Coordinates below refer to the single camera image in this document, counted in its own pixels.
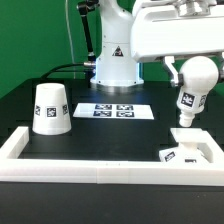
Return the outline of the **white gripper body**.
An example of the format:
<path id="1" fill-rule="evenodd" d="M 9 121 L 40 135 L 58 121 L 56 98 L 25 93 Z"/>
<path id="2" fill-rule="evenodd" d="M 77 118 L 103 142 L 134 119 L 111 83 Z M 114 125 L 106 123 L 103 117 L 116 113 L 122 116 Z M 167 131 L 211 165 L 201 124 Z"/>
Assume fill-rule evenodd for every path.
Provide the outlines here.
<path id="1" fill-rule="evenodd" d="M 131 55 L 138 62 L 224 52 L 224 5 L 202 1 L 207 15 L 182 16 L 178 0 L 136 0 Z"/>

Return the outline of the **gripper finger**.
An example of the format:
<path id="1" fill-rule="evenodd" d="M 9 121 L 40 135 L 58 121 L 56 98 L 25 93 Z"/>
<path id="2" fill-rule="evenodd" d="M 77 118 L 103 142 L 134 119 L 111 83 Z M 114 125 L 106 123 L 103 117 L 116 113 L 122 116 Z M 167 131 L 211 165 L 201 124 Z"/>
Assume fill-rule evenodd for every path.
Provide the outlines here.
<path id="1" fill-rule="evenodd" d="M 220 63 L 218 82 L 224 82 L 224 53 L 218 53 L 217 57 Z"/>
<path id="2" fill-rule="evenodd" d="M 183 76 L 176 70 L 173 56 L 165 56 L 162 59 L 163 67 L 168 72 L 172 87 L 180 87 L 183 85 Z"/>

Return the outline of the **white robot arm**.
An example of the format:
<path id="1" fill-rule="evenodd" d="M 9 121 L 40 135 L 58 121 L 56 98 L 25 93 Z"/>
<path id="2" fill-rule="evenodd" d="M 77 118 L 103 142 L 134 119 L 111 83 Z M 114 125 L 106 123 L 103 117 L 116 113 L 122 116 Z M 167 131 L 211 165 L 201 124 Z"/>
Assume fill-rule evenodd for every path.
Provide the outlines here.
<path id="1" fill-rule="evenodd" d="M 217 0 L 136 0 L 131 12 L 117 0 L 99 0 L 102 50 L 96 59 L 95 86 L 141 85 L 141 63 L 161 60 L 179 86 L 177 59 L 224 52 L 224 4 Z"/>

